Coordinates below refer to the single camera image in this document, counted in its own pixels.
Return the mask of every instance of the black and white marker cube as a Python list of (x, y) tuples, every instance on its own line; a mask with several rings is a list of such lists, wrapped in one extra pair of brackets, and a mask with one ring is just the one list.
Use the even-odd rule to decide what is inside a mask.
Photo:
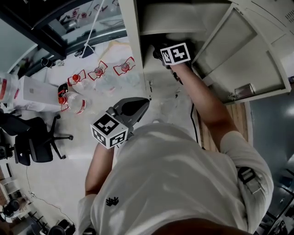
[(190, 60), (186, 43), (170, 46), (160, 50), (165, 65), (180, 64)]
[(92, 136), (108, 149), (125, 141), (128, 130), (107, 112), (99, 113), (95, 122), (91, 124)]

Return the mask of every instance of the cabinet shelf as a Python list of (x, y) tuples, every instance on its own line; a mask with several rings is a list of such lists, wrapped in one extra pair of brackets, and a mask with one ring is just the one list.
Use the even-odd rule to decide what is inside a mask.
[(139, 18), (141, 35), (206, 31), (194, 6), (186, 3), (148, 4)]

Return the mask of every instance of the black cable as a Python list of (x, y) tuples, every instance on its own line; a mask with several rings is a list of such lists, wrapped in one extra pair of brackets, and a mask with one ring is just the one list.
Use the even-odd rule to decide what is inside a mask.
[[(26, 169), (26, 175), (27, 175), (27, 180), (28, 180), (28, 166), (27, 166), (27, 169)], [(32, 191), (31, 191), (31, 185), (29, 184), (29, 180), (28, 180), (28, 186), (29, 186), (29, 192), (30, 192), (30, 194), (32, 194)], [(72, 224), (74, 224), (74, 222), (73, 222), (73, 221), (72, 221), (72, 220), (71, 220), (71, 219), (70, 219), (65, 213), (63, 213), (59, 207), (54, 206), (54, 205), (52, 205), (52, 204), (46, 202), (46, 201), (45, 201), (44, 199), (42, 199), (42, 198), (38, 198), (35, 194), (34, 194), (33, 197), (35, 197), (36, 199), (39, 199), (39, 200), (41, 200), (41, 201), (44, 201), (46, 204), (48, 204), (48, 205), (50, 205), (50, 206), (53, 206), (53, 207), (57, 208), (58, 210), (60, 210), (60, 213), (61, 213), (61, 214), (65, 215), (65, 216), (70, 220), (70, 222), (72, 222)]]
[(191, 117), (191, 120), (192, 120), (192, 123), (193, 123), (193, 126), (194, 126), (194, 130), (195, 130), (196, 142), (198, 143), (198, 136), (197, 136), (196, 125), (195, 125), (195, 122), (194, 122), (194, 119), (193, 119), (193, 110), (194, 110), (194, 103), (192, 104), (192, 109), (191, 109), (190, 117)]
[(93, 2), (94, 2), (94, 0), (91, 2), (91, 4), (90, 4), (90, 6), (89, 6), (88, 10), (86, 11), (86, 14), (87, 14), (87, 15), (88, 15), (88, 11), (89, 11), (89, 9), (91, 8), (91, 6), (92, 6)]

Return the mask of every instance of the open cabinet door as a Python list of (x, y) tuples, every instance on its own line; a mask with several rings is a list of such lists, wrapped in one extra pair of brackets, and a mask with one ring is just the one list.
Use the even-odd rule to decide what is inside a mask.
[(291, 90), (280, 60), (247, 11), (232, 4), (193, 60), (203, 81), (223, 103)]

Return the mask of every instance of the wooden floor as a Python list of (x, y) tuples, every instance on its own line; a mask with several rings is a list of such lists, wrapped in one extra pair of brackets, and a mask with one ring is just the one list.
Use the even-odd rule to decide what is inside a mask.
[[(236, 127), (244, 136), (244, 138), (248, 141), (248, 128), (244, 103), (227, 105), (226, 108), (229, 111), (231, 117), (233, 118)], [(204, 147), (206, 150), (218, 151), (207, 127), (201, 121), (200, 117), (198, 117), (198, 120), (202, 147)]]

